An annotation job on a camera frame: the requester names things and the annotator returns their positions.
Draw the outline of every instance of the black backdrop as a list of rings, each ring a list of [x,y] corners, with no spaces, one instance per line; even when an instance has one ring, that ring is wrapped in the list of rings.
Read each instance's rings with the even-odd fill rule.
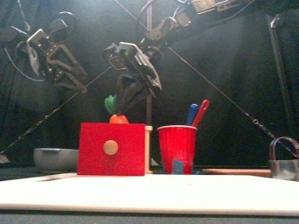
[[[44,81],[28,80],[15,70],[2,47],[0,150],[68,101],[39,128],[6,151],[11,161],[31,163],[36,147],[79,148],[80,123],[108,122],[104,100],[116,92],[118,73],[112,69],[104,72],[110,64],[102,53],[112,43],[136,42],[136,21],[132,15],[136,17],[146,0],[27,0],[22,4],[32,32],[40,28],[48,32],[50,22],[60,11],[74,13],[78,29],[64,44],[88,73],[84,84],[96,79],[88,85],[88,92],[78,94],[68,101],[75,93],[55,88]],[[177,7],[175,1],[155,1],[154,26],[161,23],[162,18],[174,14]],[[3,0],[0,12],[0,27],[12,25],[23,30],[24,21],[18,1]],[[293,23],[279,29],[294,119],[286,113],[267,14],[262,10],[253,10],[210,29],[202,29],[202,21],[197,20],[173,44],[173,49],[165,51],[163,58],[155,65],[163,92],[154,99],[153,108],[151,152],[158,163],[161,156],[157,128],[167,124],[185,124],[190,105],[210,99],[210,110],[198,131],[195,164],[210,167],[267,166],[267,149],[273,139],[221,91],[278,137],[297,138],[295,59],[299,54],[295,44],[298,27],[293,25],[297,22],[295,15],[295,10],[285,14],[285,21],[291,20]],[[64,19],[71,28],[71,21],[67,17]],[[24,73],[39,80],[28,60],[15,56],[15,44],[6,47]],[[141,102],[126,115],[131,123],[145,123],[146,102]]]

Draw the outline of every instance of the red marker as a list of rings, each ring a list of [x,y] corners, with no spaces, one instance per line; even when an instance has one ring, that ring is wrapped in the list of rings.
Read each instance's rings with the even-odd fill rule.
[[[203,118],[203,115],[205,115],[205,113],[206,113],[206,111],[207,111],[207,109],[210,107],[210,104],[211,104],[211,102],[209,100],[205,100],[202,102],[198,115],[195,116],[194,121],[193,121],[193,124],[191,124],[193,127],[198,128],[199,123],[201,123],[202,118]]]

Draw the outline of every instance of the orange object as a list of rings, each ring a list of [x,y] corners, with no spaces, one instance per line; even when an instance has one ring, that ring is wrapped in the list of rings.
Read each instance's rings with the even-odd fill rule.
[[[128,123],[128,120],[124,115],[112,115],[110,117],[110,123]]]

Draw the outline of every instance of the green object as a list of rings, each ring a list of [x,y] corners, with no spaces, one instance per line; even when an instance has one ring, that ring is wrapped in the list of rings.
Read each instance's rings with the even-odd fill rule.
[[[115,96],[110,95],[104,101],[107,112],[114,115],[116,113]]]

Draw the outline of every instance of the blue marker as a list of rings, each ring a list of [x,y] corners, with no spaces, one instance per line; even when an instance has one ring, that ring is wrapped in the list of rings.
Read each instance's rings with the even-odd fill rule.
[[[193,125],[193,121],[194,121],[194,118],[198,114],[198,111],[199,111],[199,105],[194,103],[190,107],[190,112],[189,112],[186,125]]]

